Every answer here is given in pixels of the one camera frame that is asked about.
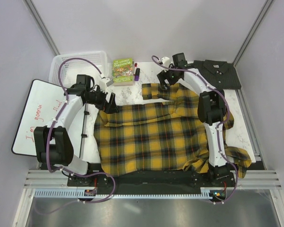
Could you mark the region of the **right aluminium corner post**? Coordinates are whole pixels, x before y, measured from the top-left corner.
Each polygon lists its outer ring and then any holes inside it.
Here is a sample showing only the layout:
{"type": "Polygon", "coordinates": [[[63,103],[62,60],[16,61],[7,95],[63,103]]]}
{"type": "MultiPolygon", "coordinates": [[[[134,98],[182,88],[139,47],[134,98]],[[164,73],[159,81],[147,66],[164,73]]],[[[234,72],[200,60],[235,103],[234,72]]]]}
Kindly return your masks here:
{"type": "Polygon", "coordinates": [[[263,20],[265,19],[268,11],[270,10],[271,6],[273,5],[274,0],[266,0],[264,5],[262,6],[260,12],[258,13],[253,25],[251,26],[246,38],[243,41],[236,57],[234,58],[233,65],[236,67],[241,60],[243,54],[245,53],[246,49],[248,48],[250,42],[252,41],[253,37],[255,36],[257,30],[261,26],[263,20]]]}

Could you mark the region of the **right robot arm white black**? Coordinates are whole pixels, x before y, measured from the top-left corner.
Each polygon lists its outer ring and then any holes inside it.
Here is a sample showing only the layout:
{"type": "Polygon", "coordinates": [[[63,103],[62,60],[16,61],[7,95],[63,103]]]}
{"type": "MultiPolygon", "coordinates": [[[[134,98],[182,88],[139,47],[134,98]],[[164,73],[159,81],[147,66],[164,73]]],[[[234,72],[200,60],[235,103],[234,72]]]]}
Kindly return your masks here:
{"type": "Polygon", "coordinates": [[[222,130],[226,122],[224,117],[230,116],[224,92],[211,85],[198,69],[189,67],[183,53],[176,54],[173,62],[168,57],[160,59],[155,55],[151,59],[162,67],[157,75],[162,89],[171,88],[181,79],[198,95],[197,116],[204,124],[209,147],[207,180],[212,186],[220,185],[230,175],[230,161],[226,158],[222,130]]]}

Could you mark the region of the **yellow plaid long sleeve shirt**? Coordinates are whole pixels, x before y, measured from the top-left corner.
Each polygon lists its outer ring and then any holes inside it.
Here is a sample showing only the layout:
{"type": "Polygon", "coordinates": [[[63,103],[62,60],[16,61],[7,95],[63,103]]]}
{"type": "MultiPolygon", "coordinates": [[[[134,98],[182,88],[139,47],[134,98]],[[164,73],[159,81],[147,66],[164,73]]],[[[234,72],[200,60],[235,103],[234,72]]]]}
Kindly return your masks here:
{"type": "Polygon", "coordinates": [[[143,84],[142,105],[118,113],[100,111],[94,125],[104,172],[121,176],[139,170],[209,170],[204,125],[197,116],[198,95],[177,83],[168,90],[143,84]]]}

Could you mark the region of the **folded dark striped shirt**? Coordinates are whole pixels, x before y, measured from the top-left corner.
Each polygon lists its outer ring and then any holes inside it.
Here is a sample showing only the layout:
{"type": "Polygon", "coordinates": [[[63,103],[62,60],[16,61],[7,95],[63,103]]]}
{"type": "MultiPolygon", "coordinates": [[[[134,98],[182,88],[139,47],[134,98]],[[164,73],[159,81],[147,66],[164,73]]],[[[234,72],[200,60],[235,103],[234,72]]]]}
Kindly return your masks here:
{"type": "Polygon", "coordinates": [[[217,89],[241,89],[237,71],[232,63],[226,61],[195,60],[192,65],[193,68],[198,69],[201,75],[217,89]]]}

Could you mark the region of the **aluminium corner post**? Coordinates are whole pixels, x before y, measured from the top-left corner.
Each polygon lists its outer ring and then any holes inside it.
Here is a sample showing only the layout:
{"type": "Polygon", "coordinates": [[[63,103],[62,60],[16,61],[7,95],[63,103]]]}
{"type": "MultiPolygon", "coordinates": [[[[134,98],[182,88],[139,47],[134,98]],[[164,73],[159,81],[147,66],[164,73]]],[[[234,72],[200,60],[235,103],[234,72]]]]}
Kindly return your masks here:
{"type": "Polygon", "coordinates": [[[48,31],[44,21],[42,20],[35,4],[32,0],[23,0],[24,4],[26,5],[27,9],[29,10],[32,18],[34,19],[35,23],[37,24],[41,34],[45,38],[47,44],[49,45],[49,48],[51,49],[54,56],[60,55],[60,51],[55,44],[52,36],[50,35],[50,32],[48,31]]]}
{"type": "Polygon", "coordinates": [[[251,26],[246,38],[243,41],[236,57],[234,58],[233,65],[236,67],[241,60],[243,54],[245,53],[246,49],[248,48],[250,42],[252,41],[253,37],[255,36],[257,30],[261,26],[263,20],[265,19],[268,11],[270,10],[271,6],[273,5],[274,0],[266,0],[264,5],[262,6],[260,12],[258,13],[253,25],[251,26]]]}

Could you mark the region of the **left aluminium corner post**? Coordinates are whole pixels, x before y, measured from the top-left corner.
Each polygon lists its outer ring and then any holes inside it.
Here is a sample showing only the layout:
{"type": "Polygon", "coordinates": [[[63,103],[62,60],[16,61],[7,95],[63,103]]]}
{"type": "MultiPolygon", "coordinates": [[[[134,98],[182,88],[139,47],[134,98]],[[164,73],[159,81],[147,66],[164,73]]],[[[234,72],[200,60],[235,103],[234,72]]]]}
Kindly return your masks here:
{"type": "Polygon", "coordinates": [[[42,20],[35,4],[32,0],[23,0],[24,4],[26,5],[27,9],[29,10],[32,18],[34,19],[35,23],[37,24],[41,34],[45,38],[47,44],[49,45],[49,48],[51,49],[54,56],[60,55],[60,51],[55,44],[52,36],[50,35],[50,32],[48,31],[44,21],[42,20]]]}

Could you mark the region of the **whiteboard with red writing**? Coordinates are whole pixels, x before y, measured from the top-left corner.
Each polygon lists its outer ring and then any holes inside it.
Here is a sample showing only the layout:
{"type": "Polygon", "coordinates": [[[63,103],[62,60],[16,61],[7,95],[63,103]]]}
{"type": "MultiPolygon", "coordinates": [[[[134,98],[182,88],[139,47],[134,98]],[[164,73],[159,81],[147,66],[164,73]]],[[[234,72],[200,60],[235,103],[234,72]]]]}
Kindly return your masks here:
{"type": "Polygon", "coordinates": [[[33,80],[11,148],[12,153],[35,157],[35,127],[50,127],[52,120],[56,118],[58,122],[55,127],[62,126],[68,130],[74,155],[80,157],[85,106],[78,96],[70,95],[67,107],[57,117],[65,100],[64,91],[60,86],[33,80]]]}

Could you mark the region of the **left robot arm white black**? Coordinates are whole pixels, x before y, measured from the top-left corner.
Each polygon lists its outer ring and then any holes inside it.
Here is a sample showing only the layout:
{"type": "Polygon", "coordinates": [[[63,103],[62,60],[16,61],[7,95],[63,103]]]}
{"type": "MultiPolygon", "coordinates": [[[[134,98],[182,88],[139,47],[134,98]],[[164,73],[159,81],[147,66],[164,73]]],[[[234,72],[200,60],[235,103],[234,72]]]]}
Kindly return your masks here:
{"type": "Polygon", "coordinates": [[[39,163],[45,164],[49,172],[65,170],[78,175],[78,181],[84,186],[94,182],[94,174],[89,171],[88,162],[74,154],[68,131],[79,112],[85,105],[94,105],[107,114],[118,113],[115,93],[101,90],[91,76],[79,74],[76,83],[70,88],[62,88],[66,100],[59,108],[57,115],[45,126],[34,129],[36,157],[39,163]]]}

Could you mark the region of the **green treehouse book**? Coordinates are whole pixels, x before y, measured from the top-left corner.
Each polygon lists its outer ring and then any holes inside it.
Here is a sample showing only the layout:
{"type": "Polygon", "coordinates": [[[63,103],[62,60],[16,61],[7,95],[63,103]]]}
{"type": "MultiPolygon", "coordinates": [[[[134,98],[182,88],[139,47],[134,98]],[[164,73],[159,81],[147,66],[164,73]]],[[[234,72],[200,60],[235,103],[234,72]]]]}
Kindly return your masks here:
{"type": "Polygon", "coordinates": [[[112,80],[114,86],[126,86],[133,84],[133,60],[132,58],[117,59],[112,65],[112,80]]]}

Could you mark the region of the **white plastic basket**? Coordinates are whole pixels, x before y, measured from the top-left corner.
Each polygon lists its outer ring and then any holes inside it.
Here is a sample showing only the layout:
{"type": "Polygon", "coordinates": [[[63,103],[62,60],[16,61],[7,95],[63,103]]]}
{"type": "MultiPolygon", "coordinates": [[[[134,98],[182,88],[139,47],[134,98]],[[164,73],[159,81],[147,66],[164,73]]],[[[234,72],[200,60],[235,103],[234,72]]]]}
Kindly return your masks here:
{"type": "Polygon", "coordinates": [[[59,85],[62,81],[65,87],[75,84],[78,74],[89,75],[96,84],[108,77],[107,54],[104,51],[81,52],[57,55],[53,58],[49,82],[59,85]]]}

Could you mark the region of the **purple highlighter marker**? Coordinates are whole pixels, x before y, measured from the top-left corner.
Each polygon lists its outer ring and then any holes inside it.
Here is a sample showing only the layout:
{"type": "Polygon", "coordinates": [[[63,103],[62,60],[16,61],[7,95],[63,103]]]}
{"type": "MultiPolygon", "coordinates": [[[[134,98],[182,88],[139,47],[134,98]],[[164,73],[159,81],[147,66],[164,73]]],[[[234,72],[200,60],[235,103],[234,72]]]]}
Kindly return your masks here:
{"type": "Polygon", "coordinates": [[[136,68],[135,74],[134,74],[134,80],[138,81],[140,77],[140,68],[136,68]]]}

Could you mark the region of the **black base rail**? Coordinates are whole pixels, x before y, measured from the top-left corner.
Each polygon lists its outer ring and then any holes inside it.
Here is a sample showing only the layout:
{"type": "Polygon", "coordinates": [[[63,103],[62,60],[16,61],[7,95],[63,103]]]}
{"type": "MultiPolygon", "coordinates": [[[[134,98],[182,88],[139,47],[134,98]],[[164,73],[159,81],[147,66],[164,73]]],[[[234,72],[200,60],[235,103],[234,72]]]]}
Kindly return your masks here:
{"type": "Polygon", "coordinates": [[[214,179],[208,173],[198,174],[193,170],[175,171],[135,171],[115,177],[116,186],[107,175],[97,175],[89,178],[71,176],[66,171],[68,187],[95,187],[101,192],[117,193],[167,193],[180,194],[184,192],[197,193],[202,188],[231,188],[235,186],[236,176],[230,172],[227,176],[214,179]]]}

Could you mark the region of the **red capped marker pen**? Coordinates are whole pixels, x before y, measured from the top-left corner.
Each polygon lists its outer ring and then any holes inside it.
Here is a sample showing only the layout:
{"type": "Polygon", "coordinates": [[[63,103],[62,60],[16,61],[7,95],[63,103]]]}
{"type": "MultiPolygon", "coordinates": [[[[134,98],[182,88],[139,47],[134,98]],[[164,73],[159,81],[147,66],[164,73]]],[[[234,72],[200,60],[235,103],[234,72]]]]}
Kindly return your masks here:
{"type": "Polygon", "coordinates": [[[136,68],[137,68],[137,62],[135,62],[133,65],[133,76],[135,76],[136,68]]]}

